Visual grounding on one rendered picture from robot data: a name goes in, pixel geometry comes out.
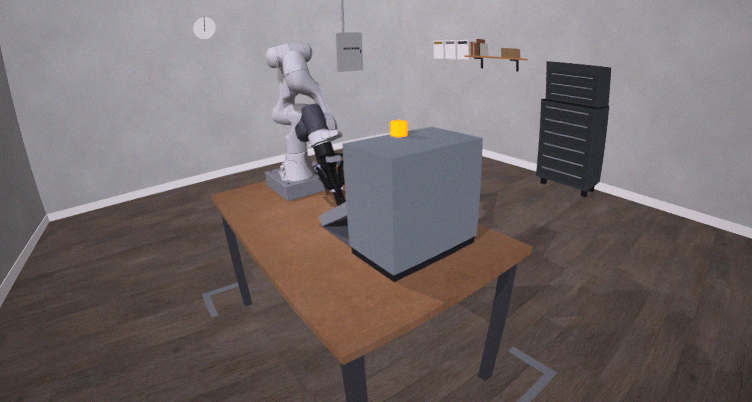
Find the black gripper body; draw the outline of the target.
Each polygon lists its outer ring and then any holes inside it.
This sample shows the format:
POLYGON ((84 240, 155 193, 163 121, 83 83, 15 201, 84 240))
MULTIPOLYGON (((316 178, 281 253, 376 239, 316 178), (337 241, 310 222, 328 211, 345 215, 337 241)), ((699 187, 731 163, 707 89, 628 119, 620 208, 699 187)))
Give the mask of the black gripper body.
MULTIPOLYGON (((325 162, 326 162, 325 155, 327 155, 329 153, 334 153, 334 150, 333 150, 331 142, 321 143, 321 144, 315 146, 313 149, 314 149, 317 161, 318 161, 317 164, 319 164, 320 167, 324 171, 327 171, 327 168, 326 168, 326 165, 325 165, 325 162)), ((330 169, 332 170, 333 167, 332 167, 331 162, 329 162, 329 166, 330 166, 330 169)))

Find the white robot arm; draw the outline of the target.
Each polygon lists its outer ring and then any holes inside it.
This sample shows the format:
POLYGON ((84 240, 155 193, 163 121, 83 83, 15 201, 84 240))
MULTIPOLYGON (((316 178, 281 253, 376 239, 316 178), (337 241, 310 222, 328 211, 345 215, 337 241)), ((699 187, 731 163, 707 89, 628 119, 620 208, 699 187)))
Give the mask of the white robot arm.
POLYGON ((278 61, 279 99, 272 111, 273 121, 292 126, 291 132, 285 137, 284 168, 280 166, 279 171, 282 181, 302 181, 315 174, 311 160, 307 158, 306 142, 309 141, 309 147, 314 148, 342 137, 319 83, 314 81, 308 71, 306 62, 311 57, 312 49, 308 43, 283 44, 269 48, 266 53, 269 67, 276 68, 278 61), (315 104, 295 104, 298 93, 309 96, 315 104))

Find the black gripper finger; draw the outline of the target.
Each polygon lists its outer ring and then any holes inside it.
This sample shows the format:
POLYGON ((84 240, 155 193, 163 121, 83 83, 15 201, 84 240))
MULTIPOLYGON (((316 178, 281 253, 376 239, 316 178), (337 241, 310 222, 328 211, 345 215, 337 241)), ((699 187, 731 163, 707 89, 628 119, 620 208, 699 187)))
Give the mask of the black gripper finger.
POLYGON ((339 206, 339 205, 341 205, 342 203, 341 203, 341 200, 340 200, 340 197, 339 197, 339 194, 338 194, 337 188, 336 188, 336 186, 335 186, 335 183, 334 183, 334 180, 333 180, 333 177, 332 177, 332 174, 331 174, 331 169, 330 169, 330 166, 329 166, 329 162, 325 162, 325 165, 326 165, 326 168, 327 168, 327 171, 324 171, 324 172, 325 172, 325 174, 326 174, 326 176, 324 175, 323 171, 321 170, 321 168, 320 168, 320 165, 319 165, 319 164, 317 165, 318 167, 315 167, 315 168, 314 168, 314 171, 315 171, 315 172, 316 172, 316 173, 318 174, 318 176, 320 177, 320 179, 321 179, 321 181, 323 182, 323 184, 324 184, 325 188, 326 188, 327 190, 329 189, 329 190, 330 190, 330 192, 334 194, 334 197, 335 197, 335 200, 336 200, 337 206, 339 206), (327 178, 326 178, 326 177, 327 177, 327 178))
POLYGON ((344 199, 344 202, 346 202, 346 200, 344 198, 344 195, 343 195, 343 192, 342 192, 342 190, 343 190, 343 186, 342 185, 345 184, 345 181, 344 181, 344 172, 343 172, 343 161, 337 161, 338 174, 337 174, 337 171, 336 171, 335 162, 332 162, 331 164, 332 164, 332 167, 333 167, 333 169, 331 170, 331 173, 332 173, 332 176, 333 176, 333 179, 334 179, 334 182, 335 182, 335 185, 336 185, 339 197, 340 197, 340 199, 344 199))

